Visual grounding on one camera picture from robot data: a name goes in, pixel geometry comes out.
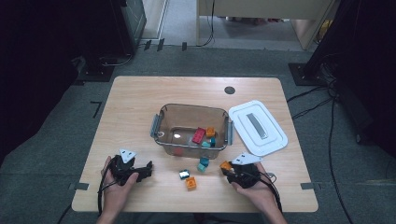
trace red block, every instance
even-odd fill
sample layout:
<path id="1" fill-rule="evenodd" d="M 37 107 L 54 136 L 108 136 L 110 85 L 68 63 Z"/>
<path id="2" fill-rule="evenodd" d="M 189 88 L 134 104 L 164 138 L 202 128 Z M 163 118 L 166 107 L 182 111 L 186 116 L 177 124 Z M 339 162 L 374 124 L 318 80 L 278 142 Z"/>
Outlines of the red block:
<path id="1" fill-rule="evenodd" d="M 196 144 L 201 144 L 204 135 L 205 135 L 205 129 L 198 128 L 197 131 L 195 131 L 194 137 L 192 138 L 191 141 Z"/>

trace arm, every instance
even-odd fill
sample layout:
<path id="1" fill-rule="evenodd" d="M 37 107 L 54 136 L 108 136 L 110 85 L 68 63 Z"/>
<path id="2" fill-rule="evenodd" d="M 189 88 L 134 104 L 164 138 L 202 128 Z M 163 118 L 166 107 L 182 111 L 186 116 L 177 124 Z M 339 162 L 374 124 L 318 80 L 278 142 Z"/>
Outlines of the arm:
<path id="1" fill-rule="evenodd" d="M 260 172 L 263 174 L 266 173 L 261 163 L 256 163 L 256 166 Z M 262 180 L 269 183 L 269 180 L 265 177 L 262 177 Z M 233 182 L 232 185 L 236 192 L 248 197 L 250 201 L 253 202 L 253 204 L 264 213 L 271 223 L 287 223 L 286 219 L 277 208 L 274 194 L 265 184 L 259 181 L 253 187 L 248 189 L 243 189 L 235 182 Z"/>
<path id="2" fill-rule="evenodd" d="M 106 169 L 108 163 L 110 162 L 111 158 L 107 157 L 105 167 L 102 170 L 102 174 Z M 105 202 L 103 206 L 102 215 L 99 216 L 96 223 L 114 223 L 117 219 L 117 216 L 124 208 L 126 201 L 128 199 L 128 194 L 131 191 L 132 186 L 136 183 L 136 179 L 139 176 L 139 173 L 133 173 L 129 176 L 128 181 L 125 183 L 124 186 L 120 186 L 118 184 L 112 185 L 105 189 L 104 196 Z M 114 181 L 114 177 L 111 174 L 111 171 L 108 170 L 104 186 Z"/>

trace orange block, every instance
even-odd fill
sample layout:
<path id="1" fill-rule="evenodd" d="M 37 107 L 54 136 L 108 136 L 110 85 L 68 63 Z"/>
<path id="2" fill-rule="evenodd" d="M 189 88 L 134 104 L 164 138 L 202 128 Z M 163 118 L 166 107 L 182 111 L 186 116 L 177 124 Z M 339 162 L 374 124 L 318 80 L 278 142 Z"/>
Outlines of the orange block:
<path id="1" fill-rule="evenodd" d="M 195 178 L 193 176 L 186 179 L 186 186 L 188 190 L 197 188 L 197 183 L 195 182 Z"/>
<path id="2" fill-rule="evenodd" d="M 214 137 L 215 136 L 215 128 L 207 127 L 206 128 L 206 137 Z"/>
<path id="3" fill-rule="evenodd" d="M 231 170 L 231 168 L 233 168 L 230 163 L 228 163 L 227 161 L 224 161 L 221 165 L 220 168 L 224 168 L 226 170 Z"/>

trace finger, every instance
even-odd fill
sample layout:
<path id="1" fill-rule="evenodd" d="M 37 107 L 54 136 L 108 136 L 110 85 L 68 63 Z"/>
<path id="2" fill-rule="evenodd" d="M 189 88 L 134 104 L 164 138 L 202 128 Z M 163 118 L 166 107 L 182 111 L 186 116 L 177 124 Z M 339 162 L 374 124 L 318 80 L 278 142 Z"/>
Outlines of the finger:
<path id="1" fill-rule="evenodd" d="M 245 190 L 239 184 L 237 184 L 235 182 L 231 182 L 231 185 L 236 190 L 236 192 L 245 195 Z"/>
<path id="2" fill-rule="evenodd" d="M 132 175 L 130 175 L 124 187 L 127 188 L 127 190 L 130 190 L 134 185 L 134 183 L 136 183 L 138 177 L 139 177 L 139 173 L 133 173 Z"/>
<path id="3" fill-rule="evenodd" d="M 256 163 L 254 163 L 254 164 L 256 165 L 257 169 L 258 169 L 261 173 L 263 173 L 263 174 L 266 173 L 266 171 L 265 171 L 264 167 L 262 166 L 262 163 L 261 163 L 261 162 L 256 162 Z"/>
<path id="4" fill-rule="evenodd" d="M 110 156 L 107 156 L 107 159 L 106 159 L 106 162 L 105 162 L 105 166 L 103 167 L 103 170 L 102 170 L 102 172 L 107 168 L 107 166 L 108 166 L 108 163 L 111 161 L 111 158 L 110 158 Z"/>

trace teal block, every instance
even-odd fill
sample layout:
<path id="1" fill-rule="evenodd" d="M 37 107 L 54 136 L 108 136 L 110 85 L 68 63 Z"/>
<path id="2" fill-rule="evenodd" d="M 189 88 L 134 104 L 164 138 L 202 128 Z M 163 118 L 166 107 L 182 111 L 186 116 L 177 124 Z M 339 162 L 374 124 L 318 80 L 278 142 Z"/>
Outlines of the teal block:
<path id="1" fill-rule="evenodd" d="M 209 144 L 208 142 L 203 142 L 203 143 L 201 144 L 201 146 L 203 146 L 203 147 L 210 147 L 210 144 Z"/>
<path id="2" fill-rule="evenodd" d="M 199 163 L 207 167 L 209 165 L 209 159 L 208 158 L 201 158 L 199 159 Z"/>
<path id="3" fill-rule="evenodd" d="M 215 147 L 216 146 L 216 138 L 215 137 L 211 137 L 210 138 L 210 146 L 211 147 Z"/>
<path id="4" fill-rule="evenodd" d="M 197 170 L 199 172 L 203 173 L 206 170 L 206 167 L 204 165 L 202 165 L 201 163 L 199 163 L 198 166 L 197 166 Z"/>

